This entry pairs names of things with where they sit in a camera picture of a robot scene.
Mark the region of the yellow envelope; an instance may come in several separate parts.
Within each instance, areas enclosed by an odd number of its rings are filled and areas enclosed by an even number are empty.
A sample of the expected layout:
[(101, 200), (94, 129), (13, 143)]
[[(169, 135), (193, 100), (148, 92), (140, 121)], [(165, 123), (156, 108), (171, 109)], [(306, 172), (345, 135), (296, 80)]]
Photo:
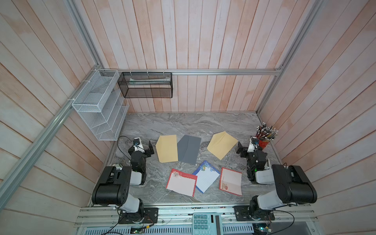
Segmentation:
[(160, 136), (156, 143), (159, 162), (170, 163), (178, 161), (177, 136)]
[(223, 131), (213, 135), (207, 150), (222, 160), (237, 143), (237, 139)]

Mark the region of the red bordered letter paper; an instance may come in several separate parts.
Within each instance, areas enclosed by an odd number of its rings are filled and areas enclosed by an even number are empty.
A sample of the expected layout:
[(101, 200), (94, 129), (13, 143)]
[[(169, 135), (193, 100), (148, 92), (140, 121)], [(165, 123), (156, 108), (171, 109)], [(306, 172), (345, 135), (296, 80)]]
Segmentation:
[(166, 188), (179, 194), (194, 197), (197, 176), (172, 169)]

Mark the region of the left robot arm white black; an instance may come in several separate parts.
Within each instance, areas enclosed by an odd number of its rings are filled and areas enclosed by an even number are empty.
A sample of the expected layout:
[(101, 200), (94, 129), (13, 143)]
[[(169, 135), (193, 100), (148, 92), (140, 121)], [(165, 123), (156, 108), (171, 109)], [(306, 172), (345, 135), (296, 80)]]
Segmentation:
[(131, 166), (107, 166), (104, 168), (92, 193), (92, 203), (113, 207), (119, 212), (119, 224), (149, 223), (158, 221), (158, 208), (145, 208), (143, 201), (129, 193), (130, 186), (146, 182), (146, 159), (154, 154), (148, 149), (135, 145), (129, 149)]

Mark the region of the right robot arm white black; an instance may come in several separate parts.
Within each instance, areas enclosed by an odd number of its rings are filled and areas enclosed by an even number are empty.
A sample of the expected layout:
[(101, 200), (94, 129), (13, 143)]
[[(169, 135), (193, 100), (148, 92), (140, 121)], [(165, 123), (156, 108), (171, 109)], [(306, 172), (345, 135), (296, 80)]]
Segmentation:
[(267, 153), (253, 142), (248, 147), (238, 143), (237, 154), (247, 160), (251, 182), (275, 186), (269, 193), (252, 197), (248, 206), (234, 206), (237, 221), (274, 220), (273, 212), (278, 208), (317, 201), (316, 189), (300, 166), (271, 164)]

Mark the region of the grey envelope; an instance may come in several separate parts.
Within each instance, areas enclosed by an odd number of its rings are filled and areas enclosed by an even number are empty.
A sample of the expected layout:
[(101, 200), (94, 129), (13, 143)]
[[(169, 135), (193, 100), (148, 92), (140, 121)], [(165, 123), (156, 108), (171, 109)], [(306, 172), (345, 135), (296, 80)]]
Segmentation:
[(177, 143), (178, 161), (195, 165), (199, 154), (201, 138), (184, 135)]

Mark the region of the blue bordered letter paper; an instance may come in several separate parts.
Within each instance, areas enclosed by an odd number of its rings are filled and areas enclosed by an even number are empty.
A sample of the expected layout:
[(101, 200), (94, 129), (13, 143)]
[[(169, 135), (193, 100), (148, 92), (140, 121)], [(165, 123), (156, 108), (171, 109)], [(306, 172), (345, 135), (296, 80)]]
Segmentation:
[(193, 173), (197, 177), (196, 188), (205, 193), (206, 190), (216, 181), (220, 176), (220, 172), (208, 161), (204, 161)]

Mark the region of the red pencil cup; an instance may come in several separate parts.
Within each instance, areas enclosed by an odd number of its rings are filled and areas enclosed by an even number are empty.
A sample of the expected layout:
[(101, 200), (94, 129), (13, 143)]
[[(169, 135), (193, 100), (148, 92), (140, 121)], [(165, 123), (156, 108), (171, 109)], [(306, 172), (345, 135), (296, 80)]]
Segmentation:
[(260, 148), (264, 149), (269, 144), (270, 140), (268, 138), (259, 139), (258, 145)]

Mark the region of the bundle of pencils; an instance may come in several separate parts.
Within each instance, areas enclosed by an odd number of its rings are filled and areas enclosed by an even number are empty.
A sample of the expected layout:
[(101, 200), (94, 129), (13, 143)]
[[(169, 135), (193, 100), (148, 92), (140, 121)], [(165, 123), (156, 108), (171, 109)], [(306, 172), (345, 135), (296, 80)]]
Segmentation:
[(265, 122), (257, 127), (256, 138), (263, 142), (270, 142), (278, 135), (278, 130), (273, 126), (267, 126)]

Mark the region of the red bordered card right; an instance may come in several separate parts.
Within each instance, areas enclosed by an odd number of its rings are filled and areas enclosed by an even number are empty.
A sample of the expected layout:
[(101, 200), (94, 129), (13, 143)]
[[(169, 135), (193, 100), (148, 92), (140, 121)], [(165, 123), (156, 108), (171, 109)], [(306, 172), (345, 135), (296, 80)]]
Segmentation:
[(222, 168), (219, 189), (234, 195), (242, 196), (242, 173), (228, 168)]

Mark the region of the black mesh basket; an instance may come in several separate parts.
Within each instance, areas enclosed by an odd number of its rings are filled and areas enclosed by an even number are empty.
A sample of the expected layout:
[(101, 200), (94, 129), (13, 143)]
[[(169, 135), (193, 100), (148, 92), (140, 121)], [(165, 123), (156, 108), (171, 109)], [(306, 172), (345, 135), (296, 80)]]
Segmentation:
[(170, 72), (122, 72), (117, 81), (126, 99), (171, 99), (173, 81)]

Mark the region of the teal calculator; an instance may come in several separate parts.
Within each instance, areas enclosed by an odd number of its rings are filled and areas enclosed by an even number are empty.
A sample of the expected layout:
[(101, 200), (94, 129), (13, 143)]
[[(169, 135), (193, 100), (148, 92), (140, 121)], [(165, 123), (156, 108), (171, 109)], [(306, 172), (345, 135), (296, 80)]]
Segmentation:
[(193, 235), (223, 235), (221, 214), (194, 213), (192, 222)]

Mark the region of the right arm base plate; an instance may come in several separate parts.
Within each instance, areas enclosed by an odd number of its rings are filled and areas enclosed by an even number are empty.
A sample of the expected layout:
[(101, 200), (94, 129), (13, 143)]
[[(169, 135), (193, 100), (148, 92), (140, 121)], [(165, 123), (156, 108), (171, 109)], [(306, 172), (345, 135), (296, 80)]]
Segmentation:
[(273, 221), (275, 215), (272, 211), (261, 210), (257, 206), (234, 206), (237, 221)]

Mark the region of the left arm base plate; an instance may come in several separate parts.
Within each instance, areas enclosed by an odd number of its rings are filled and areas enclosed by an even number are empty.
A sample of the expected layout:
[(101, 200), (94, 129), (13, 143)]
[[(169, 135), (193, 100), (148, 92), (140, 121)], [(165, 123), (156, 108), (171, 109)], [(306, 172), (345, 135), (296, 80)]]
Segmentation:
[(159, 209), (141, 208), (136, 213), (120, 211), (119, 224), (155, 224), (158, 222)]

